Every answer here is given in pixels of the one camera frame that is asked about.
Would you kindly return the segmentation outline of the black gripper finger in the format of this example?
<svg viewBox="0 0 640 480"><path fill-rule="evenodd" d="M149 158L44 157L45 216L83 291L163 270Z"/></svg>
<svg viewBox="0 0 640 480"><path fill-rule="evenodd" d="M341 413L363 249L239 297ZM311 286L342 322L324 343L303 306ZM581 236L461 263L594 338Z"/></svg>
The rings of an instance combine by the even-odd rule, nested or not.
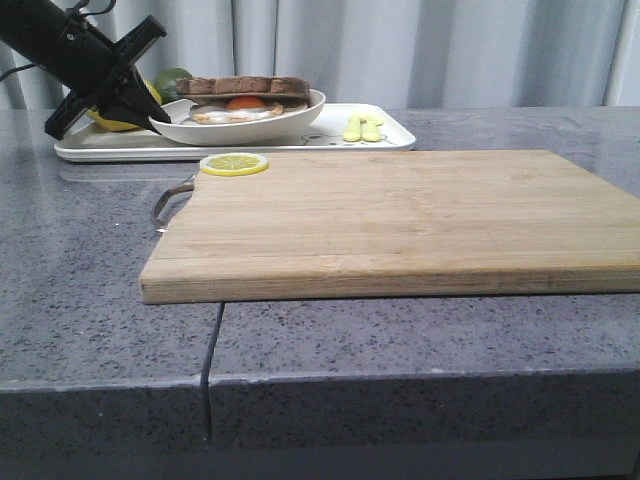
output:
<svg viewBox="0 0 640 480"><path fill-rule="evenodd" d="M152 91L138 71L131 69L126 78L127 84L124 86L124 98L127 110L130 112L130 123L150 124L151 119L170 123L170 116L155 99Z"/></svg>
<svg viewBox="0 0 640 480"><path fill-rule="evenodd" d="M158 114L159 120L163 119L163 109L155 100L142 103L110 100L98 104L97 111L106 120L133 124L156 134L158 130L153 126L151 118Z"/></svg>

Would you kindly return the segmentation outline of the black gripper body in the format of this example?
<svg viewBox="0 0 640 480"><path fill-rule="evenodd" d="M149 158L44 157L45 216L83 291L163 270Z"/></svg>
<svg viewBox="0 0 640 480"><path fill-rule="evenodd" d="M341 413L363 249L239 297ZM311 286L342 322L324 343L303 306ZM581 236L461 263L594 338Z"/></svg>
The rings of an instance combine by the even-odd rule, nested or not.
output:
<svg viewBox="0 0 640 480"><path fill-rule="evenodd" d="M87 110L105 101L125 101L127 73L137 70L137 60L165 35L164 27L148 16L113 42L82 15L69 14L46 70L70 93L45 122L45 132L61 139Z"/></svg>

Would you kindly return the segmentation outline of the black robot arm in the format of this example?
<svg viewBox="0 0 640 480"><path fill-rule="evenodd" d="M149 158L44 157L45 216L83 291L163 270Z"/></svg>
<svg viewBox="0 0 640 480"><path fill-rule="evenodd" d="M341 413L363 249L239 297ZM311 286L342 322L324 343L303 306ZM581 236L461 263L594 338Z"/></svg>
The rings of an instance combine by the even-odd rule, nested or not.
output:
<svg viewBox="0 0 640 480"><path fill-rule="evenodd" d="M1 41L69 89L45 123L60 140L87 110L153 131L169 115L148 90L135 63L164 27L149 15L114 42L81 12L85 1L61 9L51 1L3 1Z"/></svg>

